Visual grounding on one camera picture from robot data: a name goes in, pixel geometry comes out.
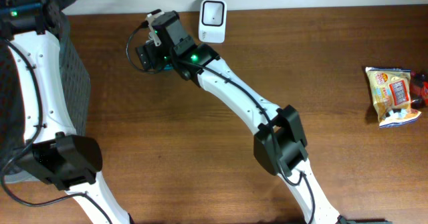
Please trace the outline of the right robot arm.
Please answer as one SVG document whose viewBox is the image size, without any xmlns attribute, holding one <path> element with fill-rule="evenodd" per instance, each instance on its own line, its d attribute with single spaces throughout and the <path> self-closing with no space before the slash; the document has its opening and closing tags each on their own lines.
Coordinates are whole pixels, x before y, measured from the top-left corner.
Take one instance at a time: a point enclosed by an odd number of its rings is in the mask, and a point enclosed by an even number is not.
<svg viewBox="0 0 428 224">
<path fill-rule="evenodd" d="M 196 44 L 175 11 L 147 14 L 140 29 L 149 31 L 138 50 L 142 70 L 157 74 L 172 67 L 230 108 L 253 134 L 253 155 L 261 167 L 281 178 L 298 202 L 307 223 L 339 223 L 340 213 L 320 187 L 308 158 L 298 111 L 280 108 L 242 81 L 209 45 Z"/>
</svg>

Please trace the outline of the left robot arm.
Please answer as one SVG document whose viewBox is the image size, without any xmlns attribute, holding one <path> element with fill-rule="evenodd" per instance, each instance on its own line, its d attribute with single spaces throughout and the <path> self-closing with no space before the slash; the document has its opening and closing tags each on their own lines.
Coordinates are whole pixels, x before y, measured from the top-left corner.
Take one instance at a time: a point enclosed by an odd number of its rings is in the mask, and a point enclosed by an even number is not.
<svg viewBox="0 0 428 224">
<path fill-rule="evenodd" d="M 75 200 L 93 223 L 131 223 L 102 174 L 99 144 L 85 135 L 90 77 L 70 38 L 64 9 L 77 0 L 1 0 L 1 43 L 18 89 L 7 93 L 1 187 L 40 181 Z"/>
</svg>

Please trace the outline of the silver foil snack packet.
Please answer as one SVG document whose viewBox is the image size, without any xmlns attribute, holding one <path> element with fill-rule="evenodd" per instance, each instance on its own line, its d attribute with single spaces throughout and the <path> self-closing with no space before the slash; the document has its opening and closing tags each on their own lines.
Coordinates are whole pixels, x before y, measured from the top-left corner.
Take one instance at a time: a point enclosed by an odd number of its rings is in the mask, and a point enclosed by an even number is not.
<svg viewBox="0 0 428 224">
<path fill-rule="evenodd" d="M 411 107 L 427 107 L 427 72 L 411 72 L 410 81 Z"/>
</svg>

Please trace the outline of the cream and blue snack bag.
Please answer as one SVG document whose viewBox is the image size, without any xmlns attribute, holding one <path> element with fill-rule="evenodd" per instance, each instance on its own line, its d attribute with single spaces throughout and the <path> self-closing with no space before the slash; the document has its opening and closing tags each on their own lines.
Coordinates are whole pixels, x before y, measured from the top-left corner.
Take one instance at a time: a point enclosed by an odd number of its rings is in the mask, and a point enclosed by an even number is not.
<svg viewBox="0 0 428 224">
<path fill-rule="evenodd" d="M 403 68 L 365 67 L 380 128 L 415 122 L 421 112 L 411 107 L 411 71 Z"/>
</svg>

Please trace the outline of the grey plastic mesh basket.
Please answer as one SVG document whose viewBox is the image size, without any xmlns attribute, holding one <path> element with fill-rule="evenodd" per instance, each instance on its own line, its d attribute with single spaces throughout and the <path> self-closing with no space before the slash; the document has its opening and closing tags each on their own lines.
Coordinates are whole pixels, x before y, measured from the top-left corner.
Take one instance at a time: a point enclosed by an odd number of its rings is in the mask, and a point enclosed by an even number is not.
<svg viewBox="0 0 428 224">
<path fill-rule="evenodd" d="M 25 145 L 52 140 L 57 132 L 83 136 L 90 75 L 60 16 L 58 32 L 26 31 L 1 38 L 1 165 Z"/>
</svg>

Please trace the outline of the teal mouthwash bottle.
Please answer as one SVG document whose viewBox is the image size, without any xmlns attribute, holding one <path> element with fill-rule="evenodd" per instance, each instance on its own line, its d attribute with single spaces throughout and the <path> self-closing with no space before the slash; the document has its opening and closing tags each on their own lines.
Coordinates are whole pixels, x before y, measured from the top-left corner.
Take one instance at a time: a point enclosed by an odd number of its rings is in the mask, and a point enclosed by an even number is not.
<svg viewBox="0 0 428 224">
<path fill-rule="evenodd" d="M 173 66 L 172 66 L 171 64 L 167 64 L 167 65 L 163 68 L 163 70 L 164 70 L 164 71 L 171 71 L 171 70 L 173 70 Z"/>
</svg>

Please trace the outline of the white barcode scanner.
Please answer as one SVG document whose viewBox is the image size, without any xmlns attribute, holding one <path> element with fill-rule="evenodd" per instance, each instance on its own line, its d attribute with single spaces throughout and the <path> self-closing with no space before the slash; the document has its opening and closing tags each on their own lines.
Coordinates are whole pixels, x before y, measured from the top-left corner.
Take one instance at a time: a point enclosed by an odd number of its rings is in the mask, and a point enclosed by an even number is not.
<svg viewBox="0 0 428 224">
<path fill-rule="evenodd" d="M 227 4 L 223 0 L 202 0 L 199 12 L 199 40 L 223 43 L 227 23 Z"/>
</svg>

